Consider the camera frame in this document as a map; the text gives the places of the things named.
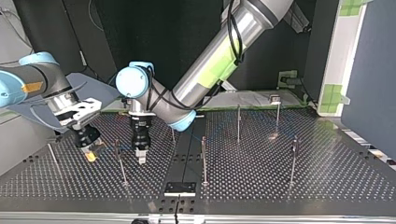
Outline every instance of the white cable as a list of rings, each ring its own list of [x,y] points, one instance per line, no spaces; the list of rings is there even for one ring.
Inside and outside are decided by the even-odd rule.
[[[28,55],[31,55],[33,53],[33,49],[30,50]],[[6,64],[10,64],[10,63],[17,63],[19,60],[15,60],[15,61],[11,61],[11,62],[6,62],[6,63],[0,63],[0,65],[6,65]]]
[[[22,24],[21,18],[17,15],[17,13],[15,13],[15,12],[9,10],[9,9],[4,9],[4,11],[5,11],[5,12],[8,12],[9,14],[11,14],[11,16],[14,16],[15,19],[17,19],[18,21],[20,21],[20,23]],[[25,40],[26,42],[28,42],[30,46],[32,46],[32,44],[30,44],[30,41],[29,41],[29,38],[27,37],[27,35],[25,35],[24,40]]]
[[[52,130],[62,130],[63,128],[59,128],[59,127],[54,127],[50,124],[48,124],[46,121],[44,121],[42,118],[40,118],[37,113],[35,112],[34,106],[38,106],[38,105],[30,105],[30,112],[32,112],[33,116],[35,116],[36,119],[38,119],[38,121],[40,121],[41,123],[43,123],[45,126],[51,128]]]
[[[8,25],[11,27],[11,29],[14,31],[14,33],[18,36],[18,38],[23,42],[23,44],[25,44],[28,48],[32,48],[32,46],[30,45],[30,43],[28,43],[25,39],[23,39],[23,37],[20,35],[20,33],[18,33],[17,29],[15,28],[15,26],[11,23],[11,21],[7,18],[6,13],[8,12],[9,14],[16,16],[16,18],[18,19],[19,17],[14,13],[11,12],[9,9],[4,10],[3,8],[0,7],[0,12],[3,14],[3,19],[6,21],[6,23],[8,23]]]
[[[102,27],[98,26],[98,25],[95,23],[95,21],[93,20],[93,18],[92,18],[92,16],[91,16],[91,3],[92,3],[92,0],[90,0],[90,3],[88,4],[88,15],[90,16],[90,20],[91,20],[92,24],[93,24],[94,26],[96,26],[96,28],[98,28],[98,30],[104,31]]]

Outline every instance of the black cable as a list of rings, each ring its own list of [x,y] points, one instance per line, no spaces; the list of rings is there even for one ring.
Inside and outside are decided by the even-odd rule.
[[[295,10],[296,6],[297,6],[297,3],[294,1],[294,2],[292,3],[291,7],[290,7],[290,8],[291,8],[290,26],[293,25],[294,10]],[[295,60],[296,57],[294,56],[294,47],[295,47],[295,40],[293,39],[293,41],[292,41],[292,47],[291,47],[291,49],[292,49],[292,57],[293,57],[294,63],[296,63],[296,60]],[[309,94],[308,90],[306,89],[305,84],[304,84],[304,82],[303,82],[303,79],[302,79],[301,77],[298,77],[298,78],[299,78],[300,81],[301,81],[301,85],[303,86],[303,89],[304,89],[305,93],[308,95],[308,98],[309,98],[309,99],[308,99],[308,102],[311,101],[312,104],[314,104],[314,106],[315,106],[316,108],[318,108],[318,105],[315,103],[314,98],[312,98],[311,94]]]
[[[242,44],[242,36],[239,32],[238,26],[236,24],[236,20],[233,17],[233,2],[230,1],[230,5],[228,5],[228,15],[227,15],[227,29],[228,29],[228,37],[230,39],[231,47],[233,49],[233,55],[235,56],[234,64],[237,66],[243,61],[243,44]],[[236,50],[235,43],[233,42],[233,28],[235,29],[236,36],[238,38],[238,51]]]
[[[111,83],[113,82],[114,77],[116,77],[118,73],[119,73],[118,71],[115,72],[115,73],[106,81],[107,85],[110,85],[110,86],[111,86]]]
[[[7,63],[0,63],[0,65],[4,65],[4,64],[10,64],[10,63],[17,63],[19,60],[17,61],[12,61],[12,62],[7,62]]]
[[[87,57],[85,57],[84,51],[82,51],[82,46],[81,46],[81,43],[80,43],[79,40],[78,40],[77,32],[76,32],[76,29],[75,29],[75,27],[74,27],[74,25],[73,25],[72,19],[70,18],[69,11],[67,10],[67,7],[66,7],[66,4],[64,3],[64,1],[62,1],[62,4],[64,5],[64,11],[66,12],[67,19],[68,19],[69,22],[70,22],[70,26],[71,26],[72,31],[73,31],[73,34],[74,34],[74,36],[75,36],[75,38],[76,38],[76,42],[77,42],[77,44],[78,44],[79,50],[80,50],[80,52],[81,52],[81,54],[82,54],[82,57],[84,57],[84,60],[85,60],[85,63],[86,63],[86,65],[85,65],[84,69],[82,70],[82,72],[86,71],[87,68],[89,68],[89,69],[96,75],[96,79],[97,79],[97,80],[104,81],[104,80],[103,80],[102,78],[100,78],[99,75],[88,65]]]
[[[155,77],[155,73],[154,73],[154,71],[152,70],[152,68],[151,68],[151,70],[149,70],[149,75],[150,75],[150,80],[152,80],[152,78]],[[181,110],[196,110],[196,109],[200,109],[200,108],[202,108],[203,106],[207,105],[207,104],[209,103],[209,101],[212,100],[212,98],[219,92],[220,87],[221,87],[221,84],[222,84],[222,81],[218,83],[217,88],[216,88],[215,91],[210,95],[209,99],[207,99],[207,100],[206,100],[204,103],[202,103],[201,105],[198,105],[198,106],[195,106],[195,107],[189,107],[189,106],[185,106],[185,105],[181,105],[181,104],[177,105],[177,104],[175,104],[175,103],[169,101],[168,99],[166,99],[166,98],[163,97],[163,94],[161,94],[161,93],[157,90],[157,88],[155,87],[155,85],[150,85],[149,88],[152,89],[152,90],[154,90],[154,91],[157,93],[158,97],[160,97],[160,100],[164,100],[166,103],[168,103],[169,105],[171,105],[171,106],[173,106],[173,107],[175,107],[175,108],[177,108],[177,109],[181,109]]]
[[[150,111],[149,104],[151,103],[151,95],[152,95],[152,79],[155,77],[155,72],[154,69],[152,69],[151,66],[148,67],[149,72],[151,73],[151,76],[149,76],[149,89],[148,89],[148,103],[146,105],[146,110]]]
[[[176,209],[175,209],[175,223],[178,224],[178,218],[177,218],[177,209],[178,209],[178,202],[180,201],[180,195],[178,195],[177,198],[177,204],[176,204]]]
[[[314,104],[314,106],[315,106],[316,108],[318,108],[318,105],[317,105],[317,103],[315,103],[314,98],[312,98],[311,94],[309,94],[308,90],[306,89],[305,84],[304,84],[304,82],[303,82],[303,79],[302,79],[301,77],[299,77],[299,79],[300,79],[300,81],[301,81],[301,85],[303,86],[303,89],[304,89],[305,93],[306,93],[306,94],[308,95],[308,97],[311,99],[310,101],[312,102],[312,104]]]

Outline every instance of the yellow object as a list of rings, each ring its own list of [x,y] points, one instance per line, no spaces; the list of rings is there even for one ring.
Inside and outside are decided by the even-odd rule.
[[[93,152],[85,153],[85,157],[89,162],[94,162],[96,161],[96,156],[93,154]]]
[[[29,93],[32,91],[41,90],[42,85],[43,85],[43,82],[34,82],[34,83],[25,84],[21,88],[22,88],[22,91]]]

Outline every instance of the small metal block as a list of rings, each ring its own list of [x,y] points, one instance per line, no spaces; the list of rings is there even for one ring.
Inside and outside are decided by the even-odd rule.
[[[195,197],[196,183],[169,182],[166,184],[165,197]]]
[[[280,105],[281,104],[280,96],[276,95],[276,94],[270,95],[269,101],[270,101],[271,105]]]

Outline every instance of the steel pin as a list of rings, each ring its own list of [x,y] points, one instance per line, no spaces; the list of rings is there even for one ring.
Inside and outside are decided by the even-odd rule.
[[[172,141],[175,143],[176,142],[175,130],[173,130],[173,128],[171,128],[171,130],[172,130]]]
[[[119,138],[117,138],[116,141],[114,142],[114,149],[115,149],[116,159],[120,163],[120,168],[121,168],[122,178],[123,178],[122,185],[124,187],[126,187],[129,185],[129,183],[128,183],[128,180],[126,179],[125,169],[123,167],[122,153],[121,153],[121,149],[120,149],[120,139]]]
[[[58,160],[56,159],[55,153],[53,152],[52,145],[50,143],[47,143],[47,146],[49,147],[49,152],[50,155],[52,156],[53,161],[58,164]]]
[[[277,105],[277,111],[276,111],[276,131],[277,131],[277,127],[279,125],[279,115],[280,115],[280,106],[282,105],[281,102],[279,102],[279,104]]]
[[[207,186],[209,183],[207,182],[207,176],[206,176],[206,137],[202,137],[202,142],[201,142],[201,150],[202,150],[202,159],[204,161],[204,186]]]
[[[298,153],[300,151],[300,141],[299,141],[297,135],[294,136],[291,150],[293,152],[293,164],[291,166],[290,186],[292,186],[294,184],[293,180],[294,180],[295,164],[296,164],[296,159],[297,159]]]
[[[241,105],[238,105],[238,118],[237,118],[237,122],[238,122],[238,138],[237,141],[238,143],[241,141],[241,136],[240,136],[240,131],[241,131]]]

